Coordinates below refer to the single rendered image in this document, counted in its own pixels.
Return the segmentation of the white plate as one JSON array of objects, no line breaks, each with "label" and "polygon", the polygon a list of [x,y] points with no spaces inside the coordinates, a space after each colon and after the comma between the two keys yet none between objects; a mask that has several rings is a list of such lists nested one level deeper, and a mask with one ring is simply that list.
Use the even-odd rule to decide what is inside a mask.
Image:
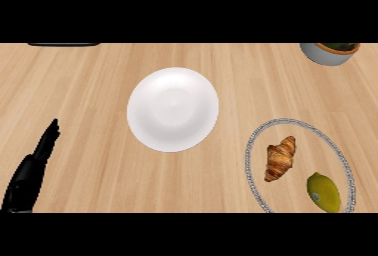
[{"label": "white plate", "polygon": [[209,135],[218,118],[218,96],[193,70],[169,67],[135,85],[127,104],[127,122],[140,143],[159,152],[180,152]]}]

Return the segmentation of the dark flat object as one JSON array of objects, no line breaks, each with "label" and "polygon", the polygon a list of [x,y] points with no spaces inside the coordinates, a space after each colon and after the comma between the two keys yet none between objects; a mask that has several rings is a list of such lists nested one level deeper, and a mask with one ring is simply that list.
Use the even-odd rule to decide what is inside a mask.
[{"label": "dark flat object", "polygon": [[100,45],[100,43],[28,43],[35,47],[91,47]]}]

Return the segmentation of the brown croissant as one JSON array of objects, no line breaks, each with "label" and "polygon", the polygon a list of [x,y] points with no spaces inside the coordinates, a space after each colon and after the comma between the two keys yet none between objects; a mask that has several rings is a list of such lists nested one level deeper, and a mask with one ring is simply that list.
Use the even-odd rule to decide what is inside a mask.
[{"label": "brown croissant", "polygon": [[293,136],[287,136],[277,145],[267,146],[265,182],[277,180],[292,168],[295,150]]}]

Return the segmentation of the round placemat with grey rim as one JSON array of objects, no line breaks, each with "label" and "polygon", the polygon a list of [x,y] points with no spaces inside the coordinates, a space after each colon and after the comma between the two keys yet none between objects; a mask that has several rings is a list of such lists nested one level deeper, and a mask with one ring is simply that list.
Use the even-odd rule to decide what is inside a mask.
[{"label": "round placemat with grey rim", "polygon": [[[292,167],[277,180],[267,182],[267,146],[277,145],[287,136],[295,139]],[[355,175],[348,155],[335,138],[314,125],[290,118],[258,124],[245,137],[240,159],[245,202],[253,211],[323,213],[307,192],[307,179],[314,174],[335,184],[338,212],[355,211]]]}]

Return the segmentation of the yellow-green lemon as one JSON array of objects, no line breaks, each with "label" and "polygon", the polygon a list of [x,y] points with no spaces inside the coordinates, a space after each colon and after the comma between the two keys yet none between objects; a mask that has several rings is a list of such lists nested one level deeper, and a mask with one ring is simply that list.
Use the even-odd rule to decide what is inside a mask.
[{"label": "yellow-green lemon", "polygon": [[307,179],[307,193],[317,207],[329,213],[339,211],[341,199],[333,181],[320,173]]}]

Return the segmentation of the grey plant pot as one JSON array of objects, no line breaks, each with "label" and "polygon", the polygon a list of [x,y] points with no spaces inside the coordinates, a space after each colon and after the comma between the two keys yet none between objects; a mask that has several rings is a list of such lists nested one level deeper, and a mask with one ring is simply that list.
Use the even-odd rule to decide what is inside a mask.
[{"label": "grey plant pot", "polygon": [[339,66],[358,51],[360,44],[355,44],[349,51],[339,51],[326,47],[321,43],[301,43],[299,49],[305,57],[324,66]]}]

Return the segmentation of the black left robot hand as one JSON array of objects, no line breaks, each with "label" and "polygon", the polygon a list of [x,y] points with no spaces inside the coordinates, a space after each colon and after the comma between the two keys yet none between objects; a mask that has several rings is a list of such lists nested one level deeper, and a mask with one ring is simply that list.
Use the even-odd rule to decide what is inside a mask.
[{"label": "black left robot hand", "polygon": [[2,197],[1,213],[32,212],[45,165],[59,135],[57,120],[53,120],[41,135],[33,152],[25,156],[13,173]]}]

